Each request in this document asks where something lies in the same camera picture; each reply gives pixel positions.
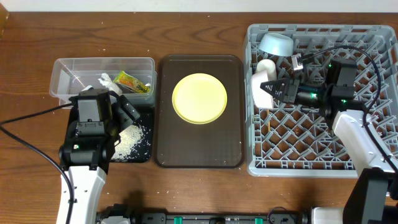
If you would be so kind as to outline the pink bowl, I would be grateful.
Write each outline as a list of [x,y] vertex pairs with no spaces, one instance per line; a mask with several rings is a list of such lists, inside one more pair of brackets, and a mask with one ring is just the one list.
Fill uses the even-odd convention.
[[254,105],[259,109],[273,109],[273,97],[261,88],[263,82],[268,82],[266,70],[255,73],[251,77],[251,89]]

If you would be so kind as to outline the white rice pile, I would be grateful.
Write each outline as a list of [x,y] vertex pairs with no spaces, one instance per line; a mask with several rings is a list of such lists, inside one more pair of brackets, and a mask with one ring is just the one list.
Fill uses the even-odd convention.
[[141,124],[131,125],[120,133],[120,137],[111,162],[142,163],[150,158],[152,140],[149,128]]

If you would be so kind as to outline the wooden chopstick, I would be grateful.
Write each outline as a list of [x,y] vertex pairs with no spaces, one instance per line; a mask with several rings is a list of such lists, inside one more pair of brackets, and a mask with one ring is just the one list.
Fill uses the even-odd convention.
[[271,131],[271,119],[272,115],[270,114],[270,110],[267,110],[267,132],[269,133]]

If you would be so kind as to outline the white paper cup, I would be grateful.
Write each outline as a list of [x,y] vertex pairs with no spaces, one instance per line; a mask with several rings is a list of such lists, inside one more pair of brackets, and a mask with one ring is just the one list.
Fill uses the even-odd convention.
[[270,59],[263,59],[257,63],[256,73],[267,72],[268,80],[277,79],[277,70],[275,63]]

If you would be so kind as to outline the green orange snack wrapper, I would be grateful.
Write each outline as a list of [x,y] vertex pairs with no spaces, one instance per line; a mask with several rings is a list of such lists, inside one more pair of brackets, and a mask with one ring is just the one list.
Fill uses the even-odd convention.
[[148,93],[150,91],[150,86],[147,86],[139,79],[127,74],[125,71],[120,71],[113,80],[113,83],[119,84],[134,93]]

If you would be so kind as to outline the white tissue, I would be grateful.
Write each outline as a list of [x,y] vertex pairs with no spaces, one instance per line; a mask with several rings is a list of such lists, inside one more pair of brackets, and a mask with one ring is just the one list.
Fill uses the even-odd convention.
[[113,80],[109,77],[107,73],[102,73],[98,81],[109,91],[113,91],[118,95],[122,95],[123,91],[120,89],[120,87],[118,87],[116,83],[113,82]]

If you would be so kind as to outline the light blue bowl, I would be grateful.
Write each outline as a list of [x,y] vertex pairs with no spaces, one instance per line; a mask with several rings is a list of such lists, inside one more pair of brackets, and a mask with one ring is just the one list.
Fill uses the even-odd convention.
[[294,41],[282,34],[267,33],[263,36],[258,48],[267,54],[289,57],[294,52]]

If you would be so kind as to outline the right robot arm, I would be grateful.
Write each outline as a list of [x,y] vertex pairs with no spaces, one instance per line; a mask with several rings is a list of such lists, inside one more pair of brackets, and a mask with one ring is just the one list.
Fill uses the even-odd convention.
[[283,78],[259,81],[253,93],[319,109],[354,164],[358,180],[345,206],[313,208],[311,223],[397,223],[397,207],[385,204],[387,196],[397,199],[397,163],[371,124],[369,110],[347,85],[311,86]]

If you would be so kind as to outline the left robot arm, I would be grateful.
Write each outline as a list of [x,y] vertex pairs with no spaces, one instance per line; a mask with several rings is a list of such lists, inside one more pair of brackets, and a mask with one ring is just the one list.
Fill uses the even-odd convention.
[[105,89],[90,88],[69,100],[72,108],[59,149],[62,193],[57,223],[94,223],[120,134],[140,114],[124,95]]

